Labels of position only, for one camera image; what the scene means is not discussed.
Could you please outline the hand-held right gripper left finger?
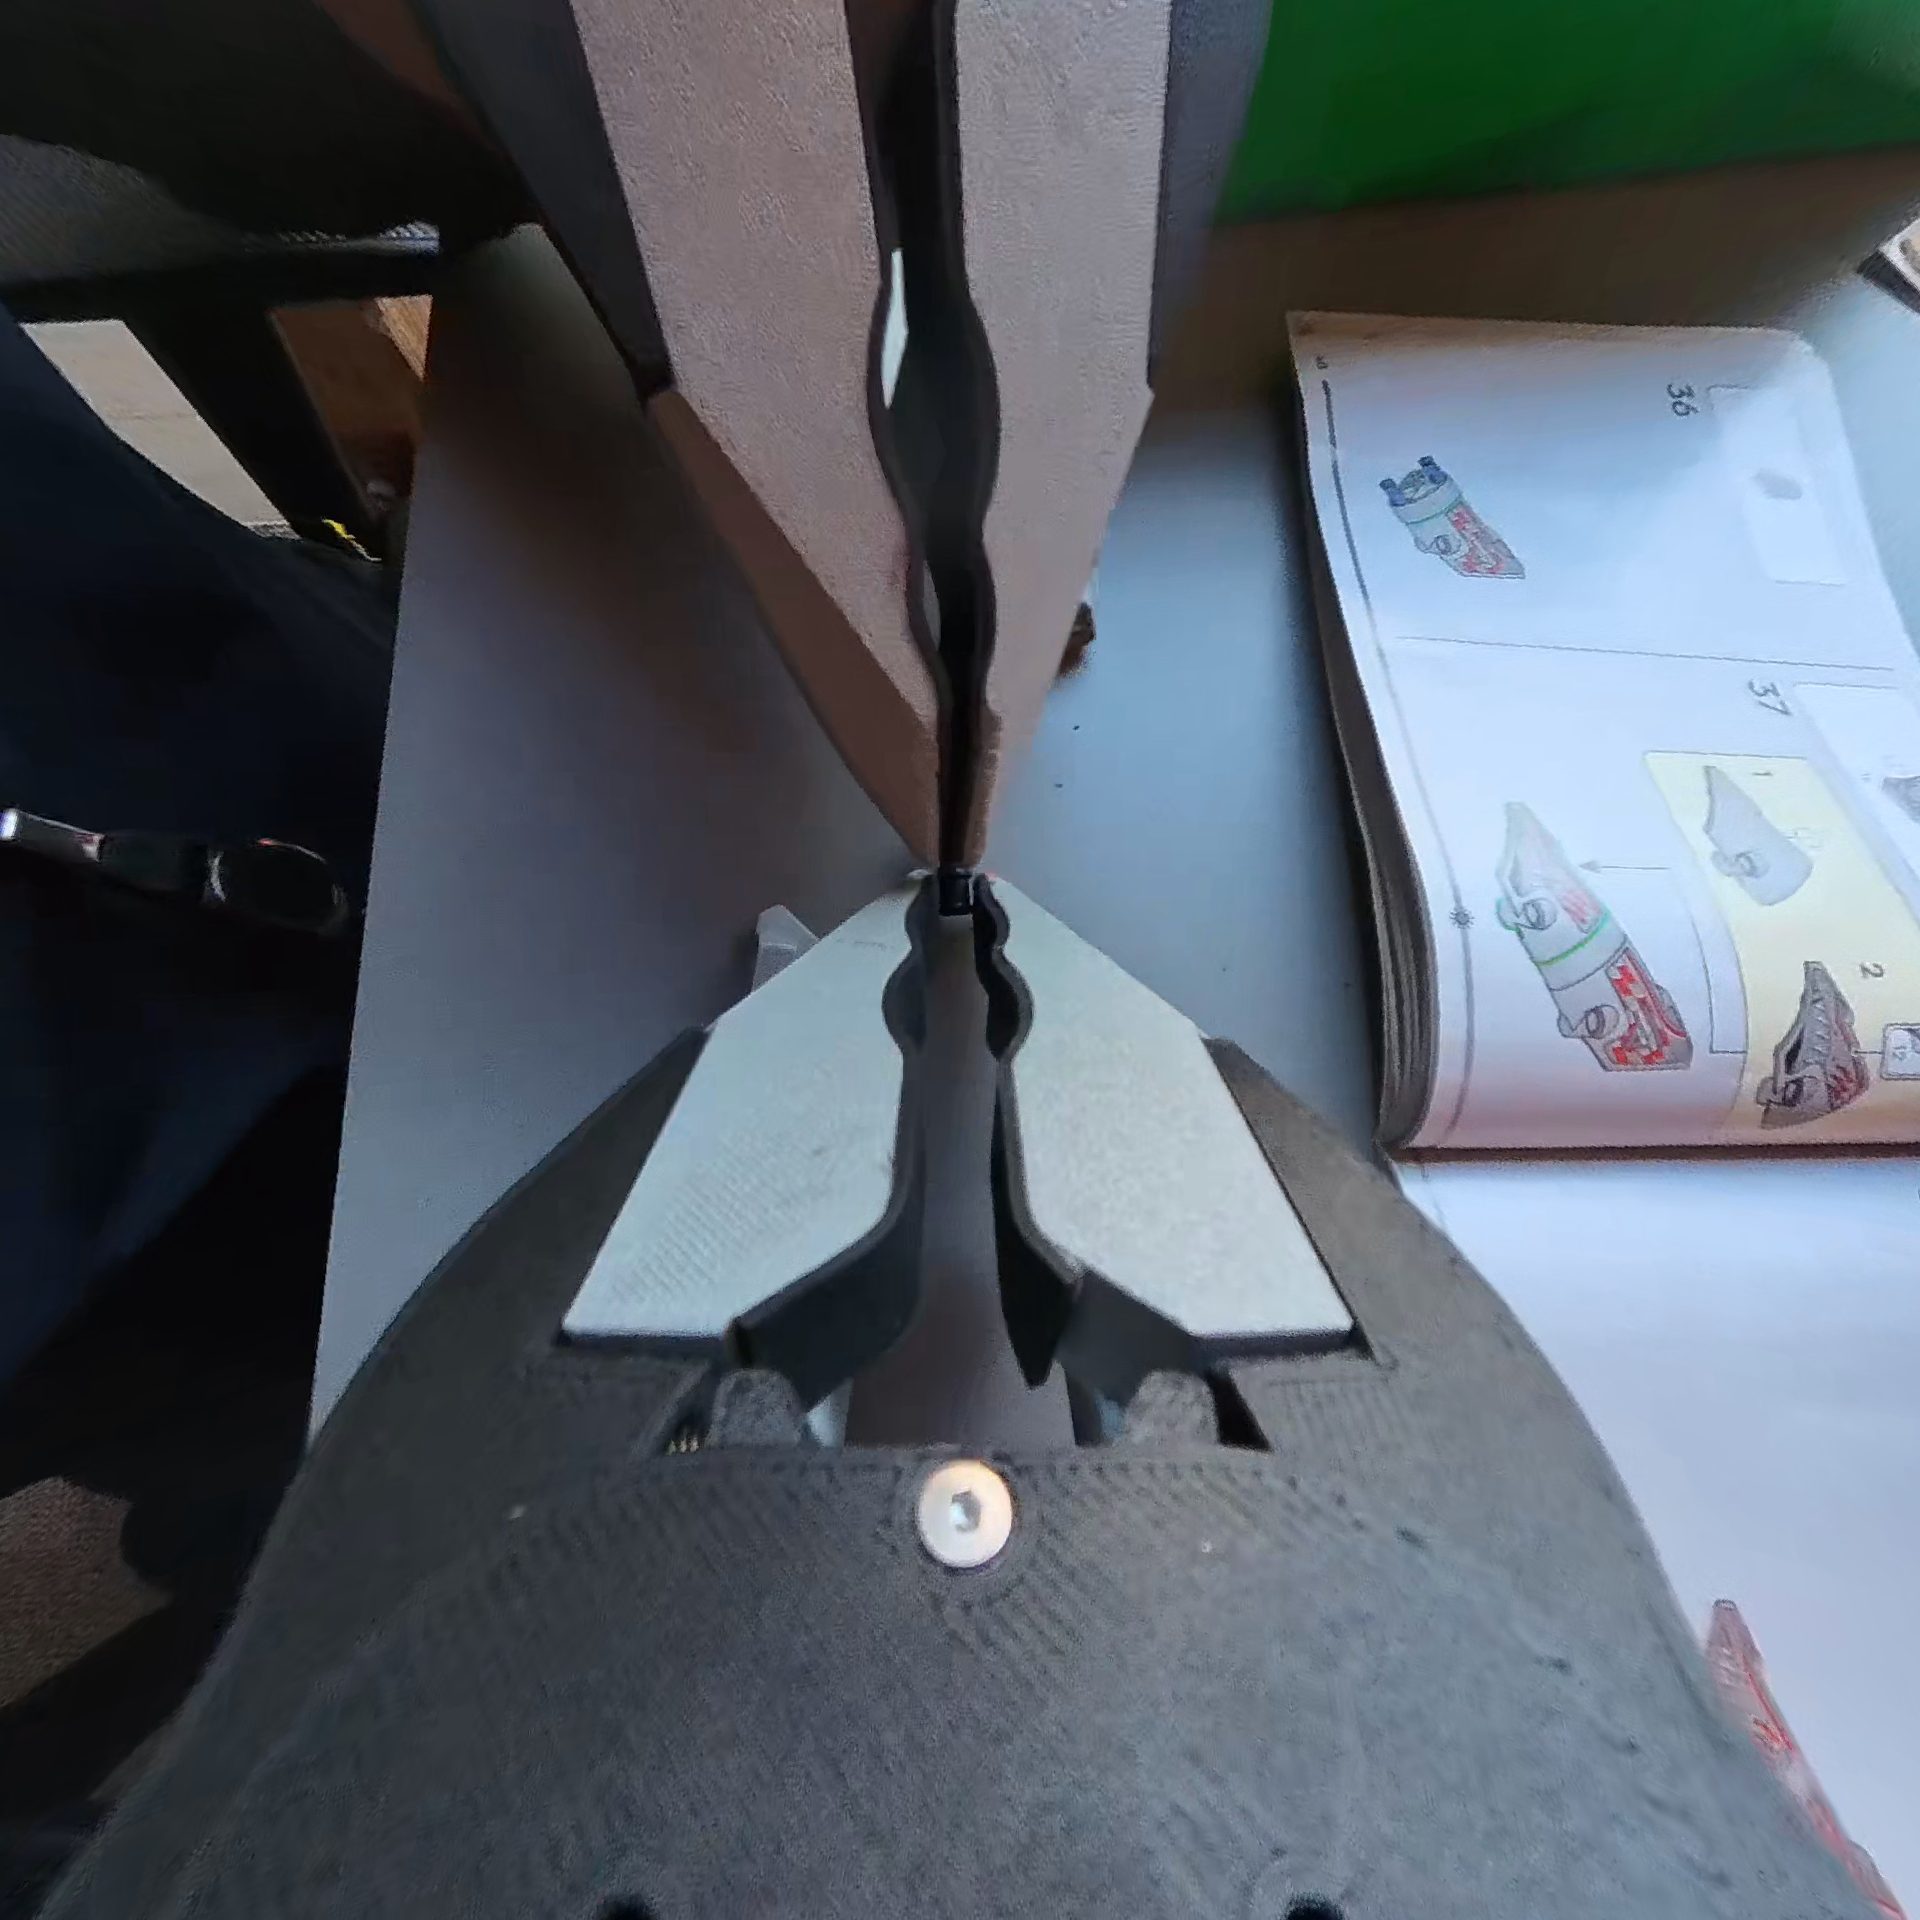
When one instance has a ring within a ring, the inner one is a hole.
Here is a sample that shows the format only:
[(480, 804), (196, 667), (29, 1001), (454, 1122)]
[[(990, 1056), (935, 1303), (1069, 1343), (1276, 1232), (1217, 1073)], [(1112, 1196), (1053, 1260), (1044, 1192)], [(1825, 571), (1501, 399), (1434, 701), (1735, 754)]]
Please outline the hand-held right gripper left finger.
[(829, 1401), (920, 1301), (928, 881), (711, 1023), (559, 1331)]

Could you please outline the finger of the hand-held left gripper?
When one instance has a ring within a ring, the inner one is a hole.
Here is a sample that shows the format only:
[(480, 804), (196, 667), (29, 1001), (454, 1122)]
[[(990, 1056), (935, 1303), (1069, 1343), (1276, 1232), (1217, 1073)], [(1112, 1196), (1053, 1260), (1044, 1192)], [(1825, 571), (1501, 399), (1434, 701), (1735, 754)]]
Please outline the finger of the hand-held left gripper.
[(428, 4), (806, 706), (940, 858), (941, 697), (879, 457), (888, 256), (848, 4)]
[(944, 95), (965, 343), (982, 351), (967, 770), (949, 863), (988, 851), (1096, 573), (1206, 252), (1273, 4), (949, 4)]

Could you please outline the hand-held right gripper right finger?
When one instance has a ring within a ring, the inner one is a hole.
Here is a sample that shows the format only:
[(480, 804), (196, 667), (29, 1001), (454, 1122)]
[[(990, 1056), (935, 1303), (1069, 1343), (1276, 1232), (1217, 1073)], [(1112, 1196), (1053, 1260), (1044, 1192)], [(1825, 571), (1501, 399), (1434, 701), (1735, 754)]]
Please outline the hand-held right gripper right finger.
[(974, 889), (998, 1303), (1086, 1391), (1342, 1353), (1352, 1313), (1201, 1029), (1017, 887)]

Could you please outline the lego instruction booklet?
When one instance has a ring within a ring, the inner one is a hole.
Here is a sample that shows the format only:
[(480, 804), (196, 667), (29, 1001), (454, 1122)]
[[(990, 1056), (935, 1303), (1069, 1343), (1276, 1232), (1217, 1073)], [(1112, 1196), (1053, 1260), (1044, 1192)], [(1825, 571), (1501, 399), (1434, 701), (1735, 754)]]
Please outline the lego instruction booklet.
[(1378, 1136), (1916, 1916), (1916, 652), (1794, 335), (1287, 317)]

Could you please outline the green board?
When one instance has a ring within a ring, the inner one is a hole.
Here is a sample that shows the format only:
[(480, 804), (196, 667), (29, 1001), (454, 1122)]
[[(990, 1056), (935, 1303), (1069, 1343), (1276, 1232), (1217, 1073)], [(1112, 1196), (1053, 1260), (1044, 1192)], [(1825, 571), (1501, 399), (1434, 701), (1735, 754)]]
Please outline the green board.
[(1280, 3), (1220, 225), (1918, 140), (1916, 3)]

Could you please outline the black chair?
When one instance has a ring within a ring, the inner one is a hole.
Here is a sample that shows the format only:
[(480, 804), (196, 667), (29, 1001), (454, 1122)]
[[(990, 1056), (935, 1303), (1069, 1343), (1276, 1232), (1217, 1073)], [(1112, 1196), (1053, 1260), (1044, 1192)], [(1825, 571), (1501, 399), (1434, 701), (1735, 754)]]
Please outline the black chair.
[(24, 328), (111, 322), (295, 538), (396, 564), (441, 235), (297, 235), (106, 274), (7, 273)]

